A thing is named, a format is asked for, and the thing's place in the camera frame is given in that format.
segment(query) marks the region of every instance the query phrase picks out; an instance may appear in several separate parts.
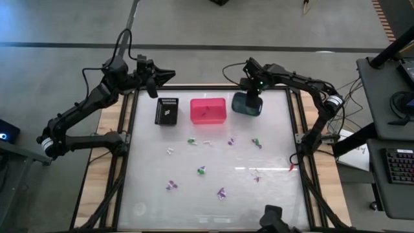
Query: chair wheel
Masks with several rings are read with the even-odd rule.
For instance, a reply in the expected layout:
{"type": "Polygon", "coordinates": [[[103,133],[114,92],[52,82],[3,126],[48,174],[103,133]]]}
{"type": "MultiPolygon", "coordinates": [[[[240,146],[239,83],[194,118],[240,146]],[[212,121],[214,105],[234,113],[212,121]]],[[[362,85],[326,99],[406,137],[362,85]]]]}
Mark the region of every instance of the chair wheel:
{"type": "Polygon", "coordinates": [[[376,204],[376,201],[371,202],[371,204],[369,204],[369,208],[371,210],[377,211],[378,210],[378,205],[376,204]]]}

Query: black keyboard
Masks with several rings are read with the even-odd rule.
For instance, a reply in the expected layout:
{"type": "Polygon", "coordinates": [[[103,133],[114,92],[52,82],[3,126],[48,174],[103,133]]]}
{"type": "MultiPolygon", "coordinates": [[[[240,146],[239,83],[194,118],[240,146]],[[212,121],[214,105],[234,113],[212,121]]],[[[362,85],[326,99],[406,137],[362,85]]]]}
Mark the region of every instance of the black keyboard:
{"type": "Polygon", "coordinates": [[[388,181],[393,184],[414,184],[414,151],[384,149],[388,181]]]}

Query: wooden table frame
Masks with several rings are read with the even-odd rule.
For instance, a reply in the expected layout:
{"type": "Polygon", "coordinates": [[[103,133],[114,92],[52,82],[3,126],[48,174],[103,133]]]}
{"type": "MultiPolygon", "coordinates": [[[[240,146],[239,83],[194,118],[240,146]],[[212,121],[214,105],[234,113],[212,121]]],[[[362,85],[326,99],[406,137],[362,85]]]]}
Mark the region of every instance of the wooden table frame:
{"type": "MultiPolygon", "coordinates": [[[[290,109],[290,117],[292,120],[292,129],[294,133],[304,133],[313,126],[318,113],[313,106],[312,98],[307,93],[288,88],[284,85],[275,87],[276,89],[284,89],[287,92],[287,99],[290,109]]],[[[234,85],[221,84],[187,84],[187,85],[165,85],[162,89],[223,89],[237,90],[234,85]]],[[[97,133],[103,134],[110,130],[118,132],[132,132],[133,121],[135,119],[136,103],[138,102],[138,92],[125,96],[115,105],[102,110],[97,133]]],[[[321,146],[325,151],[332,151],[331,147],[321,146]]],[[[107,149],[96,148],[91,152],[89,160],[105,153],[107,149]]],[[[94,213],[108,189],[113,184],[115,177],[119,176],[120,168],[127,166],[127,155],[125,158],[119,157],[102,157],[90,164],[86,171],[82,183],[80,195],[75,208],[71,228],[79,227],[84,224],[91,214],[94,213]]],[[[317,152],[313,157],[305,157],[305,163],[300,169],[306,169],[309,177],[319,191],[322,192],[324,199],[334,210],[336,215],[347,225],[350,225],[350,219],[343,196],[342,186],[339,180],[338,170],[334,157],[324,153],[317,152]]],[[[305,204],[307,206],[308,220],[312,227],[328,227],[332,226],[331,222],[326,219],[323,212],[319,209],[316,200],[309,193],[307,187],[303,185],[305,204]]],[[[96,228],[107,228],[112,231],[116,230],[118,224],[118,216],[120,212],[120,202],[122,199],[123,185],[120,190],[112,198],[109,208],[104,212],[101,221],[96,228]]]]}

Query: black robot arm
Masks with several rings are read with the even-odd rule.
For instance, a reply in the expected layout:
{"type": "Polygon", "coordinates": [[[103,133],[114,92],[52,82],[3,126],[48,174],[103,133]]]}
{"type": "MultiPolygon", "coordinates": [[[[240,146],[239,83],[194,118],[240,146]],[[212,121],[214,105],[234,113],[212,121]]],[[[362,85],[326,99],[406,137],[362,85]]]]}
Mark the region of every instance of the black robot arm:
{"type": "Polygon", "coordinates": [[[66,132],[96,110],[115,104],[119,94],[129,94],[146,87],[150,97],[158,97],[156,87],[164,85],[175,76],[175,71],[159,69],[152,60],[147,60],[142,55],[137,56],[136,70],[132,74],[128,74],[128,66],[120,56],[107,60],[103,67],[106,67],[102,69],[103,78],[90,95],[49,120],[42,135],[37,138],[47,156],[56,159],[68,151],[99,147],[109,149],[112,154],[122,155],[126,152],[126,146],[117,132],[86,137],[70,137],[66,132]]]}
{"type": "Polygon", "coordinates": [[[313,80],[297,75],[295,72],[288,72],[280,65],[272,64],[260,66],[255,59],[250,58],[243,68],[248,78],[242,78],[241,89],[247,91],[246,105],[256,107],[259,101],[259,94],[267,87],[276,84],[285,84],[302,91],[308,92],[318,109],[318,119],[313,128],[306,132],[302,138],[301,153],[310,155],[315,152],[321,144],[321,133],[328,120],[335,117],[343,105],[343,99],[334,87],[321,80],[313,80]]]}

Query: red box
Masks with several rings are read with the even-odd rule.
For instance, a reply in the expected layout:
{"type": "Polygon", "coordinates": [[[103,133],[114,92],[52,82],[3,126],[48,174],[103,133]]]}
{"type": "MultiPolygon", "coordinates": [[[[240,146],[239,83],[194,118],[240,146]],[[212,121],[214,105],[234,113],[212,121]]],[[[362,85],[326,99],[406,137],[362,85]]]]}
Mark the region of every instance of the red box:
{"type": "Polygon", "coordinates": [[[222,124],[227,118],[224,98],[203,98],[190,101],[190,118],[194,124],[222,124]]]}

